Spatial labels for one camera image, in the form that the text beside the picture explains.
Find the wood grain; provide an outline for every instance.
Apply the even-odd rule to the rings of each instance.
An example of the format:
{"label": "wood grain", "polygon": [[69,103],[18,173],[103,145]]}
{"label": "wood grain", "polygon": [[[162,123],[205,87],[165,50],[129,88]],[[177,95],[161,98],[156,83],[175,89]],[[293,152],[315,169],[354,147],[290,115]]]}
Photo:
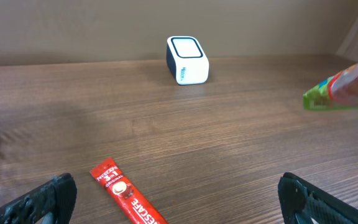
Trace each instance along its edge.
{"label": "wood grain", "polygon": [[113,157],[170,223],[280,223],[287,171],[358,208],[358,111],[301,97],[349,61],[210,63],[192,86],[163,60],[0,67],[0,206],[70,172],[72,223],[129,223],[89,174]]}

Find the white device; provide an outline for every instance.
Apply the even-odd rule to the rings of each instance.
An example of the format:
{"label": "white device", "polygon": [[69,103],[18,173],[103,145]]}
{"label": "white device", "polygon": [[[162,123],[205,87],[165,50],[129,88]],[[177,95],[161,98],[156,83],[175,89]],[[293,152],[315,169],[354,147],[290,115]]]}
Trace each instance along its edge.
{"label": "white device", "polygon": [[167,65],[179,85],[200,84],[208,79],[209,62],[194,37],[168,38]]}

